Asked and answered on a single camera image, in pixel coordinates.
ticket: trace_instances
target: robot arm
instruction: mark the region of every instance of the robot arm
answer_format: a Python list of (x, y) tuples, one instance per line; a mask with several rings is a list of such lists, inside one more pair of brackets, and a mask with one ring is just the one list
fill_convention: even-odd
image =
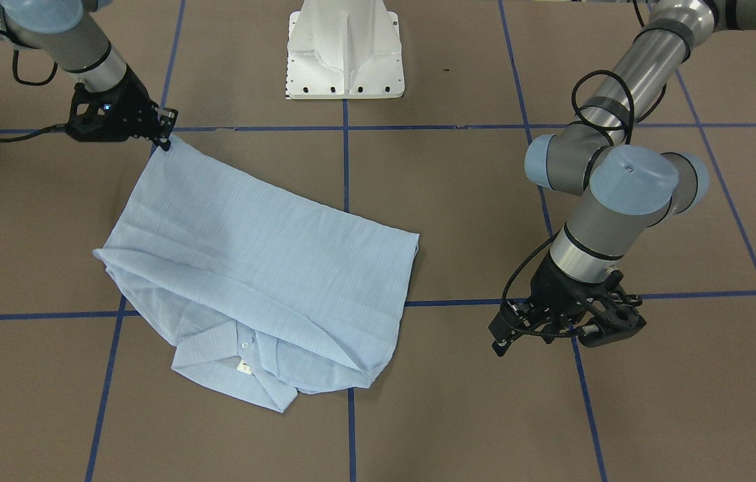
[(616, 264), (645, 228), (702, 199), (708, 171), (692, 155), (620, 144), (690, 52), (727, 29), (756, 29), (756, 0), (661, 0), (613, 71), (593, 73), (607, 80), (575, 104), (574, 122), (531, 143), (527, 177), (581, 200), (533, 275), (530, 298), (501, 300), (489, 325), (498, 356), (522, 335), (547, 343), (577, 336), (597, 347), (645, 326), (637, 311), (642, 300), (624, 292)]
[(0, 39), (43, 49), (76, 81), (66, 133), (77, 141), (144, 137), (167, 150), (177, 111), (162, 109), (90, 12), (110, 0), (0, 0)]

